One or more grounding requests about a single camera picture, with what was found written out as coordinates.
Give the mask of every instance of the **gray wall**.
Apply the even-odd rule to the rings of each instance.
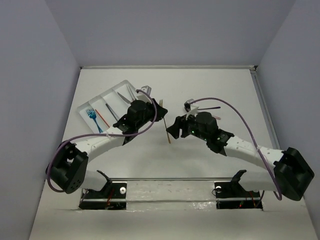
[[[257,65],[294,0],[46,0],[81,66]]]
[[[258,67],[280,146],[300,150],[315,172],[305,194],[320,237],[320,1],[297,0]]]
[[[44,0],[0,1],[0,239],[29,238],[79,67]]]

